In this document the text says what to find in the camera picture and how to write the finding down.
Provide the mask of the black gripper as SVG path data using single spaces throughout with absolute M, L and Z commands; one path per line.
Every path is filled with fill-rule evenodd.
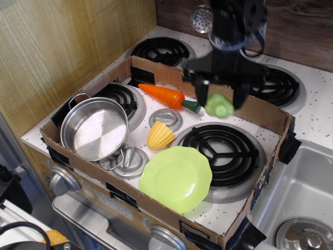
M 187 60 L 182 65 L 183 81 L 194 83 L 200 106 L 205 106 L 210 84 L 229 85 L 233 88 L 233 105 L 240 109 L 252 87 L 262 86 L 270 70 L 237 52 L 213 49 L 207 55 Z

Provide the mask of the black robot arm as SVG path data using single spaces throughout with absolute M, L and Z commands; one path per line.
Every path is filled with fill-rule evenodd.
M 211 1 L 213 13 L 209 42 L 213 50 L 205 57 L 188 60 L 183 65 L 183 80 L 195 88 L 196 99 L 205 106 L 209 86 L 229 85 L 234 91 L 233 105 L 240 109 L 252 87 L 262 86 L 268 67 L 245 58 L 245 48 L 251 34 L 257 34 L 266 21 L 263 1 Z

